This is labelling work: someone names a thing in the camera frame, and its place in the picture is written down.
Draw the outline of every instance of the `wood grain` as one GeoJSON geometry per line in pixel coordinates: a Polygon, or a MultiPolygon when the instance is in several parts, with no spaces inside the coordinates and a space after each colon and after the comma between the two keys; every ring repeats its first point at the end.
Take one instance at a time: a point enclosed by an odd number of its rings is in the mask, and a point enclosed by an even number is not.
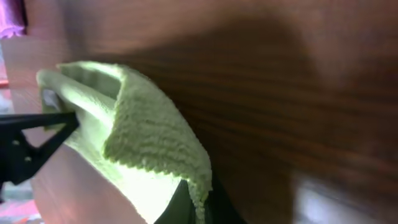
{"type": "MultiPolygon", "coordinates": [[[[248,223],[398,222],[398,2],[26,4],[29,36],[2,41],[16,110],[38,110],[40,68],[124,63],[174,100],[248,223]]],[[[54,192],[61,173],[74,190],[90,188],[67,171],[80,163],[62,149],[38,179],[54,192]]],[[[63,202],[43,190],[47,214],[63,202]]],[[[51,223],[62,222],[87,223],[51,223]]]]}

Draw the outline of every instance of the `towel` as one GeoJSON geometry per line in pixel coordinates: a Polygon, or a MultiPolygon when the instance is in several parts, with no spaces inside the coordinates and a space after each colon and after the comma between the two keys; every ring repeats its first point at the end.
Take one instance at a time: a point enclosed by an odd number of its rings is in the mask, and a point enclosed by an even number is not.
{"type": "Polygon", "coordinates": [[[0,0],[0,39],[24,34],[21,0],[0,0]]]}
{"type": "Polygon", "coordinates": [[[58,68],[39,71],[37,83],[44,113],[76,111],[80,127],[65,144],[113,183],[147,223],[160,217],[186,180],[197,223],[204,223],[210,159],[173,102],[126,66],[75,62],[58,68]]]}

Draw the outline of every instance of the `wooden table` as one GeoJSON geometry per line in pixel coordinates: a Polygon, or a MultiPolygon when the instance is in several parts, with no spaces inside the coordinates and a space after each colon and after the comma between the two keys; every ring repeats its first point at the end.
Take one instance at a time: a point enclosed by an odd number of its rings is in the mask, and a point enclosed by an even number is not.
{"type": "MultiPolygon", "coordinates": [[[[39,112],[40,68],[124,63],[174,100],[248,223],[398,223],[398,1],[26,6],[29,35],[1,42],[19,113],[39,112]]],[[[48,223],[143,222],[69,149],[33,184],[48,223]]]]}

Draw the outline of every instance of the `green towel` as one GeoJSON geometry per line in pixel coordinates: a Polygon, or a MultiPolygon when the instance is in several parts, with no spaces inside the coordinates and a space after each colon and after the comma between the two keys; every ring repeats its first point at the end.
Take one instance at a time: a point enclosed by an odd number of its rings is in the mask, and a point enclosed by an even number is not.
{"type": "Polygon", "coordinates": [[[41,70],[37,83],[44,113],[76,111],[80,127],[65,144],[150,224],[164,212],[180,180],[187,180],[197,223],[204,223],[210,160],[173,102],[126,66],[75,62],[58,68],[41,70]]]}

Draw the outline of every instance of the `pink object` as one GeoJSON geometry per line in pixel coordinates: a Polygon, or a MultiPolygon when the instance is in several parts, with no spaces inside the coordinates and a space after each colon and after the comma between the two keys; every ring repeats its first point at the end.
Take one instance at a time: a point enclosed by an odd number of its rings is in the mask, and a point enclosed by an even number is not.
{"type": "Polygon", "coordinates": [[[21,0],[0,0],[0,39],[25,34],[21,0]]]}

